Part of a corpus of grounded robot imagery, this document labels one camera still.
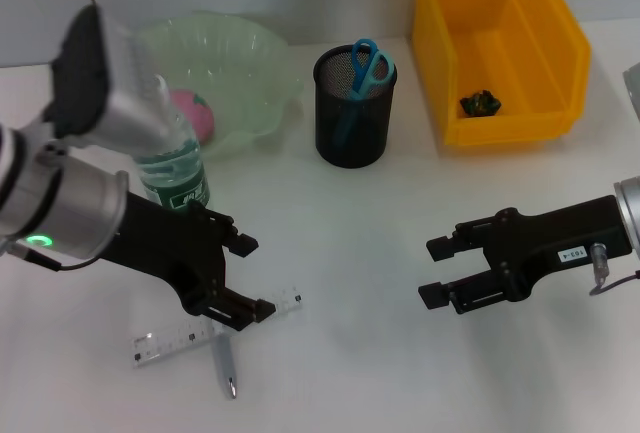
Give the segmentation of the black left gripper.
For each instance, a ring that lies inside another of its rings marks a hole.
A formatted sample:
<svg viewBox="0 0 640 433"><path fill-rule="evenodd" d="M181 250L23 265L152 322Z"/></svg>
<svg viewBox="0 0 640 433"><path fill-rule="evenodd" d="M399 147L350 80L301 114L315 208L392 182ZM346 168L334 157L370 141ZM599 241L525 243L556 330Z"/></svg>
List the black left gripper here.
<svg viewBox="0 0 640 433"><path fill-rule="evenodd" d="M231 216L197 202L183 213L171 211L129 193L117 233L99 257L162 280L187 313L242 331L272 316L276 306L224 287L222 249L247 257L258 247Z"/></svg>

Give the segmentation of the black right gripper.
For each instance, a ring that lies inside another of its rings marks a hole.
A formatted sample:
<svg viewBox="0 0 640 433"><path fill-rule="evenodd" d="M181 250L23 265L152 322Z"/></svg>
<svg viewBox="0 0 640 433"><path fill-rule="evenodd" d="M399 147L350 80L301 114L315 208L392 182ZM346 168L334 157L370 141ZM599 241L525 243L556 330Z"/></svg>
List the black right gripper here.
<svg viewBox="0 0 640 433"><path fill-rule="evenodd" d="M506 300L523 301L549 274L590 264L595 243L603 244L610 258L632 252L612 195L534 216L507 209L495 223L495 217L459 223L450 237L426 243L434 261L482 249L493 270L420 286L428 310L452 306L461 315Z"/></svg>

